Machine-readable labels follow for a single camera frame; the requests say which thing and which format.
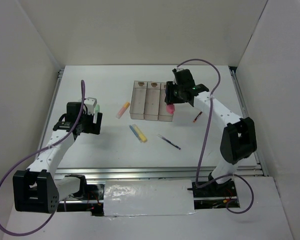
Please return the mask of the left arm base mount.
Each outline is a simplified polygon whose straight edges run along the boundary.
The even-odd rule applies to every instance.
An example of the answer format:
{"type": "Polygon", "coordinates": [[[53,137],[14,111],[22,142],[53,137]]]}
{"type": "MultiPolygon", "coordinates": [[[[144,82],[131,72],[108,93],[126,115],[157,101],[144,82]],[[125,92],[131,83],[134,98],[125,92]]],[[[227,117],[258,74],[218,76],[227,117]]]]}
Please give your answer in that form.
{"type": "Polygon", "coordinates": [[[84,193],[71,194],[62,200],[58,212],[87,212],[95,217],[104,216],[104,184],[88,184],[84,193]]]}

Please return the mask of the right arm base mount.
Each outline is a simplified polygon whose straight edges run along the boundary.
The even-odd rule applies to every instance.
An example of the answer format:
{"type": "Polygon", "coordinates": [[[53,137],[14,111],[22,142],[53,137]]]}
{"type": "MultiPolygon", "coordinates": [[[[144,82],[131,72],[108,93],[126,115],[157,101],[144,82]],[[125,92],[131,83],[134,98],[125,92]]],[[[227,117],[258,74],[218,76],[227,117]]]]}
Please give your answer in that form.
{"type": "Polygon", "coordinates": [[[192,182],[192,186],[187,190],[192,192],[195,199],[232,199],[237,196],[233,180],[228,180],[223,184],[214,182],[202,188],[198,188],[195,182],[192,182]]]}

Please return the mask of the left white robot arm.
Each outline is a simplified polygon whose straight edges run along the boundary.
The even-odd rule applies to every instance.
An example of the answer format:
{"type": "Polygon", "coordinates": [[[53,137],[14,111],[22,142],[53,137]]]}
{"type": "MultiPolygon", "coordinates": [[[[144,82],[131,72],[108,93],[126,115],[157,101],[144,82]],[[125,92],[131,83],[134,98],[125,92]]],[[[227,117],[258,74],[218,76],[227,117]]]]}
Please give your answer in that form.
{"type": "Polygon", "coordinates": [[[18,170],[12,178],[14,206],[18,212],[54,213],[59,202],[72,195],[87,197],[87,180],[80,174],[68,174],[55,180],[56,170],[64,155],[82,133],[99,135],[103,114],[96,110],[97,100],[68,102],[66,112],[52,129],[44,151],[26,170],[18,170]]]}

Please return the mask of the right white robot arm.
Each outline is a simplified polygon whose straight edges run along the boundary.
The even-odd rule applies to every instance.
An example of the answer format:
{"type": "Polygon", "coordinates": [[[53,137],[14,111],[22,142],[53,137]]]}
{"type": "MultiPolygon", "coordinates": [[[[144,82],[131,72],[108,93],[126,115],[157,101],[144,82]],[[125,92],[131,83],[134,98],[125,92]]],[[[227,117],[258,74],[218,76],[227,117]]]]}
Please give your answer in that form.
{"type": "Polygon", "coordinates": [[[174,80],[166,83],[166,111],[173,114],[176,104],[188,103],[207,114],[208,120],[201,153],[196,170],[199,178],[204,152],[208,142],[211,123],[222,133],[220,153],[222,160],[209,175],[208,190],[213,196],[220,196],[226,189],[225,182],[234,176],[238,162],[248,158],[257,150],[255,123],[250,117],[241,117],[217,100],[213,91],[204,84],[196,84],[189,69],[173,69],[174,80]]]}

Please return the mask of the green highlighter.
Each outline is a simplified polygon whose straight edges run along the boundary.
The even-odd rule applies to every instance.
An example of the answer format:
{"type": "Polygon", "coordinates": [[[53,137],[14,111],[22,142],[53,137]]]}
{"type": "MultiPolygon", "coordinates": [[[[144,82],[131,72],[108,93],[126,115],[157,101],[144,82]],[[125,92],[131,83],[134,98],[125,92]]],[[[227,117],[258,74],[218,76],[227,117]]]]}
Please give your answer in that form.
{"type": "Polygon", "coordinates": [[[94,114],[97,115],[100,112],[100,105],[97,104],[94,108],[94,114]]]}

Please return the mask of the orange pink highlighter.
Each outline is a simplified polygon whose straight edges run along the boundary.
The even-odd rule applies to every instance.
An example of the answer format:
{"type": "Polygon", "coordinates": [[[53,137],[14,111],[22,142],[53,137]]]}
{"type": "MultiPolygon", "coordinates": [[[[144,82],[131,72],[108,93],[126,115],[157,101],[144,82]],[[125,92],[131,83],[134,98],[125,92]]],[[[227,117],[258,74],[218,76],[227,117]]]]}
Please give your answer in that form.
{"type": "Polygon", "coordinates": [[[116,118],[120,119],[122,117],[122,115],[125,113],[125,111],[129,108],[130,103],[127,101],[126,103],[123,104],[123,106],[121,107],[121,109],[118,111],[118,113],[116,114],[116,118]]]}

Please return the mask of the pink capped pen bundle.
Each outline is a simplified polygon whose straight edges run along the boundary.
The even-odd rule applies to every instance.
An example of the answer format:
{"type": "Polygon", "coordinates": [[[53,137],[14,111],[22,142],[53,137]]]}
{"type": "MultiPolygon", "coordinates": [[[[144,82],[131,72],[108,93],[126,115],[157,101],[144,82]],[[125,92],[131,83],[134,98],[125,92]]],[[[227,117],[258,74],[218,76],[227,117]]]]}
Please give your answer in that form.
{"type": "Polygon", "coordinates": [[[174,104],[168,104],[168,105],[166,106],[166,111],[167,111],[169,114],[173,115],[174,112],[175,112],[175,105],[174,105],[174,104]]]}

